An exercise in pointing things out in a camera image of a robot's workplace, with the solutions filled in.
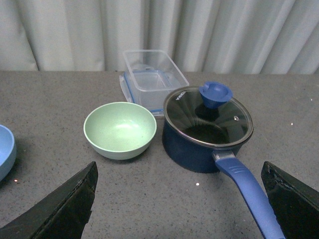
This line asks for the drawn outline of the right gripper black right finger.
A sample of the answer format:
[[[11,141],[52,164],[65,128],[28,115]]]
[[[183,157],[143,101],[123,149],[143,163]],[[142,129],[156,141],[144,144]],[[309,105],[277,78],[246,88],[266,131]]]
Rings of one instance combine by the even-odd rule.
[[[285,237],[317,239],[319,192],[268,161],[261,178]]]

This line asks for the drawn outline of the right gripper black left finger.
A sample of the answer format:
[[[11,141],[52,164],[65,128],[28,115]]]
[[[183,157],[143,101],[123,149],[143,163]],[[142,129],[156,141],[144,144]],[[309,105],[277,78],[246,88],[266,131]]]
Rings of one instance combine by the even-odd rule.
[[[79,239],[91,216],[98,169],[89,163],[0,230],[2,239]]]

